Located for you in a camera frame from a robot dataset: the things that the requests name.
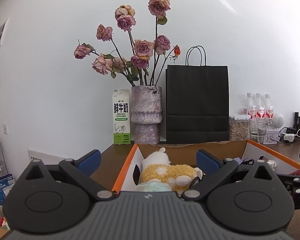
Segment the clear water bottle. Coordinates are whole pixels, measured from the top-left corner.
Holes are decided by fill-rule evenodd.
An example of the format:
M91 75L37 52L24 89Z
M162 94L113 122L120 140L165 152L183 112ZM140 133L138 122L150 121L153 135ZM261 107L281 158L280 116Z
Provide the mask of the clear water bottle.
M273 117L273 103L269 94L265 94L266 116L269 119Z
M257 118L264 118L266 113L266 106L262 99L261 94L256 93L256 106L257 106Z
M251 119L256 118L257 106L255 101L253 100L253 93L247 93L247 99L243 107L243 113L249 114Z

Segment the purple textured vase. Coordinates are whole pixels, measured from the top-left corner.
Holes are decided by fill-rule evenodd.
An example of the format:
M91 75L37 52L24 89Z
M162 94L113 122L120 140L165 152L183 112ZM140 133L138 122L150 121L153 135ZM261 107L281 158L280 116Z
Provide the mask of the purple textured vase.
M135 86L132 90L131 121L136 123L134 142L158 144L162 122L162 87Z

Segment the plush toy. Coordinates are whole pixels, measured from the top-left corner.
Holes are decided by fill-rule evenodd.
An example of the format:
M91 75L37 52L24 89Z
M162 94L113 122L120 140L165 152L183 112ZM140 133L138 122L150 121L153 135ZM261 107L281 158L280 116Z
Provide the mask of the plush toy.
M202 178L202 171L186 164L171 166L165 150L160 148L158 152L151 153L142 161L140 183L147 181L168 183L173 191L181 195L189 188L195 177Z

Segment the wooden table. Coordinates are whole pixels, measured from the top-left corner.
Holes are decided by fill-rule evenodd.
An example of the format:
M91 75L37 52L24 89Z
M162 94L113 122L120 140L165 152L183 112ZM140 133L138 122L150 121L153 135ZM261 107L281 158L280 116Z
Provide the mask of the wooden table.
M132 146L133 143L129 145L111 145L102 153L101 165L91 175L91 178L111 190ZM300 143L292 145L278 143L266 146L300 163ZM300 210L295 210L287 232L296 240L300 240Z

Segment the cow drawing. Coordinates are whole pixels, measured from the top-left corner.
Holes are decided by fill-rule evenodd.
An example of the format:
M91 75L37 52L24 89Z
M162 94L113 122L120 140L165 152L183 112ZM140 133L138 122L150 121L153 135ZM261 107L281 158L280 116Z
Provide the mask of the cow drawing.
M126 126L115 126L114 124L114 131L115 133L124 133L124 130L126 129Z

